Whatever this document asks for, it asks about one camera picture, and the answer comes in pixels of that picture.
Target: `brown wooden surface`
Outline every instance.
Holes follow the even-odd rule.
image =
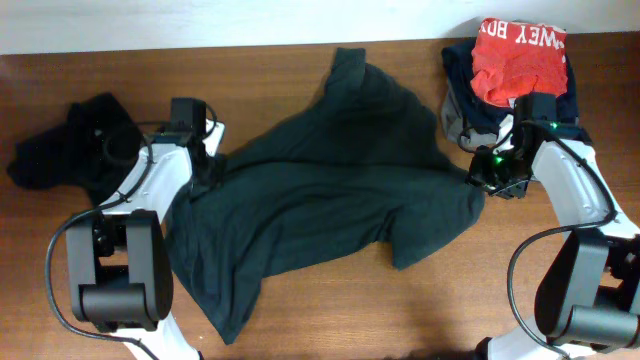
[[[446,83],[440,50],[455,40],[361,44],[368,61],[393,75],[438,112]],[[620,205],[640,221],[640,36],[571,35],[581,122]],[[64,121],[69,104],[112,91],[137,121],[166,120],[175,96],[206,100],[227,125],[222,151],[233,150],[307,107],[321,94],[335,45],[188,49],[0,57],[0,165],[15,142]],[[438,134],[460,166],[470,156]],[[89,205],[83,192],[25,191],[0,173],[0,358],[130,359],[125,347],[67,333],[44,296],[43,259],[54,229]],[[207,359],[373,359],[411,351],[471,349],[516,326],[507,304],[509,257],[527,236],[556,225],[545,192],[525,200],[488,199],[480,221],[411,268],[390,265],[374,244],[355,255],[263,281],[255,312],[237,342],[224,346],[181,286],[173,313]],[[532,314],[537,284],[560,239],[522,257],[516,293]],[[59,302],[68,317],[64,246],[54,259]],[[607,359],[638,358],[616,353]]]

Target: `red fabric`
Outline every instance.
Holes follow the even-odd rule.
[[[564,94],[566,37],[553,26],[485,19],[471,52],[473,91],[500,107],[509,107],[509,99],[532,91]]]

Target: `dark garment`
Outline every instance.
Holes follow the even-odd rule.
[[[114,132],[109,152],[116,159],[134,158],[141,134],[111,94],[74,103],[67,122],[16,145],[16,160],[7,168],[13,182],[27,189],[56,185],[83,187],[93,205],[109,198],[133,164],[117,166],[104,158],[103,141]]]
[[[492,129],[478,128],[478,133],[497,133],[500,122],[507,114],[513,114],[513,109],[496,107],[478,98],[471,88],[473,79],[473,57],[471,51],[475,47],[476,39],[465,40],[459,44],[442,49],[442,62],[449,78],[453,92],[458,100],[467,124],[465,126],[484,126]],[[557,97],[556,111],[558,121],[575,124],[578,118],[578,102],[576,95],[576,79],[567,60],[567,92]]]
[[[220,187],[176,196],[171,267],[226,344],[266,276],[375,241],[390,242],[404,269],[475,223],[484,196],[437,149],[435,129],[364,50],[338,49],[316,105],[229,156]]]

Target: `black cloth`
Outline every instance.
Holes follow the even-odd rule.
[[[438,150],[435,129],[364,50],[338,49],[317,104],[231,154],[221,186],[181,190],[167,217],[171,267],[226,344],[264,277],[375,241],[404,269],[475,223],[484,195]]]
[[[459,44],[442,49],[442,62],[447,78],[458,100],[458,105],[467,120],[465,126],[483,126],[493,129],[478,128],[478,133],[497,133],[499,125],[505,116],[513,114],[513,109],[496,107],[487,104],[476,96],[471,88],[473,79],[473,56],[471,51],[476,45],[476,39],[465,40]],[[567,92],[556,98],[556,112],[558,121],[575,124],[578,117],[578,101],[576,94],[576,79],[567,60]]]
[[[56,185],[83,187],[93,205],[109,198],[133,164],[118,166],[104,158],[103,141],[115,133],[108,151],[116,159],[135,158],[141,133],[109,93],[74,103],[67,122],[16,145],[16,160],[7,173],[27,189]]]

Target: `white wall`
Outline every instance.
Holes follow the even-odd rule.
[[[0,54],[463,37],[488,16],[640,30],[640,1],[0,0]]]

